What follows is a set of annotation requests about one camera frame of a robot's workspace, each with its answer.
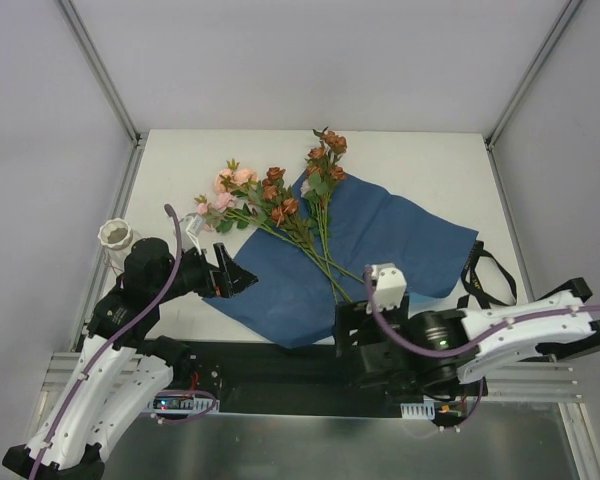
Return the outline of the small pink flower stem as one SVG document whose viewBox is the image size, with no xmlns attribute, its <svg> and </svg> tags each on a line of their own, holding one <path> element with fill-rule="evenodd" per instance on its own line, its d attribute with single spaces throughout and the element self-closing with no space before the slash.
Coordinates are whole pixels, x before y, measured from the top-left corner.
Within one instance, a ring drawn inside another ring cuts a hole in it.
<svg viewBox="0 0 600 480">
<path fill-rule="evenodd" d="M 200 195 L 195 202 L 196 213 L 203 218 L 206 231 L 226 234 L 232 229 L 244 230 L 250 224 L 251 213 L 247 205 L 231 193 L 220 193 L 214 200 Z"/>
</svg>

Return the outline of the blue wrapping paper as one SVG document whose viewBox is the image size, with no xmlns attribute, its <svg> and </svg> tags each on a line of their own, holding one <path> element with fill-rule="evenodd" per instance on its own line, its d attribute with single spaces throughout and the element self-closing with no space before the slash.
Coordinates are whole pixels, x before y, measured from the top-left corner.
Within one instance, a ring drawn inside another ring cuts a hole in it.
<svg viewBox="0 0 600 480">
<path fill-rule="evenodd" d="M 417 301 L 448 296 L 478 236 L 354 176 L 337 187 L 328 218 L 329 252 L 337 264 L 331 277 L 355 301 L 367 297 L 357 280 L 365 266 L 384 263 L 402 271 Z M 330 278 L 299 248 L 258 230 L 234 259 L 257 283 L 208 305 L 285 348 L 330 336 L 335 320 Z"/>
</svg>

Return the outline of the large orange rose stem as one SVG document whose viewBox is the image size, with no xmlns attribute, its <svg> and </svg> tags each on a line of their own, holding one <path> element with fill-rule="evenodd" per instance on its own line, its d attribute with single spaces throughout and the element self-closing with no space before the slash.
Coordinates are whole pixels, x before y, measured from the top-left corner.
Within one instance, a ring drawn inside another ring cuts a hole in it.
<svg viewBox="0 0 600 480">
<path fill-rule="evenodd" d="M 335 302 L 349 301 L 350 295 L 336 279 L 339 272 L 327 267 L 321 257 L 317 227 L 301 198 L 301 191 L 295 193 L 285 183 L 284 174 L 285 170 L 280 167 L 271 167 L 265 174 L 270 179 L 263 195 L 267 222 L 260 228 L 300 249 L 328 280 Z"/>
</svg>

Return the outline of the peach peony flower stem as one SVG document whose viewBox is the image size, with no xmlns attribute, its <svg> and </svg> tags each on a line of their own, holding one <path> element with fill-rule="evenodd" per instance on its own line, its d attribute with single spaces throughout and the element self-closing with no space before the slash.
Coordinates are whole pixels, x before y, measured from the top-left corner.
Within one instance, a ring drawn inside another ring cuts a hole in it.
<svg viewBox="0 0 600 480">
<path fill-rule="evenodd" d="M 234 195 L 240 203 L 247 205 L 251 216 L 249 226 L 262 227 L 267 222 L 264 208 L 264 188 L 270 184 L 267 176 L 259 174 L 232 159 L 222 169 L 214 181 L 214 192 L 217 195 L 228 192 Z"/>
</svg>

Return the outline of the orange and pink flower bouquet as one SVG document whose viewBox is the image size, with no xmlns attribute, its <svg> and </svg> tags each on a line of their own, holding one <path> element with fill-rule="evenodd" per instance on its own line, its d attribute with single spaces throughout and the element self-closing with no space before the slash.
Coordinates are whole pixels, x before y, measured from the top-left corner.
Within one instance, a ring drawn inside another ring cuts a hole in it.
<svg viewBox="0 0 600 480">
<path fill-rule="evenodd" d="M 313 130 L 312 133 L 318 145 L 312 148 L 305 158 L 304 180 L 300 187 L 301 198 L 317 227 L 321 257 L 326 266 L 334 267 L 339 273 L 361 283 L 362 279 L 359 276 L 341 267 L 333 259 L 329 249 L 331 201 L 336 189 L 347 179 L 347 174 L 340 165 L 342 157 L 348 150 L 347 139 L 329 127 Z"/>
</svg>

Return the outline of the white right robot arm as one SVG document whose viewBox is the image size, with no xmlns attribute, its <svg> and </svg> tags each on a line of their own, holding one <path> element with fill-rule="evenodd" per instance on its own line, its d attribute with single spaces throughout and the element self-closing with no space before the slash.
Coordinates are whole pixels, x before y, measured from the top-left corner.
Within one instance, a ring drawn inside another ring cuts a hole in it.
<svg viewBox="0 0 600 480">
<path fill-rule="evenodd" d="M 368 298 L 336 309 L 336 355 L 355 388 L 380 387 L 395 402 L 454 399 L 485 391 L 488 373 L 524 360 L 575 359 L 600 351 L 600 319 L 576 278 L 517 306 L 411 315 L 407 282 L 393 265 L 365 275 Z"/>
</svg>

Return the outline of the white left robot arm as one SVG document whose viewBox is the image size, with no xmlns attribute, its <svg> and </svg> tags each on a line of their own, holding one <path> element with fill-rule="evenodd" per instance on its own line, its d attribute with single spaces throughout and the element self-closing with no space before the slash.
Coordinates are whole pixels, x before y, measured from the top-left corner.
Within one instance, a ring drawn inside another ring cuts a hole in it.
<svg viewBox="0 0 600 480">
<path fill-rule="evenodd" d="M 96 304 L 69 381 L 49 417 L 3 466 L 24 479 L 99 479 L 115 445 L 149 402 L 191 377 L 190 349 L 166 336 L 145 339 L 165 302 L 194 293 L 231 298 L 258 279 L 214 246 L 171 252 L 159 238 L 135 242 L 114 287 Z"/>
</svg>

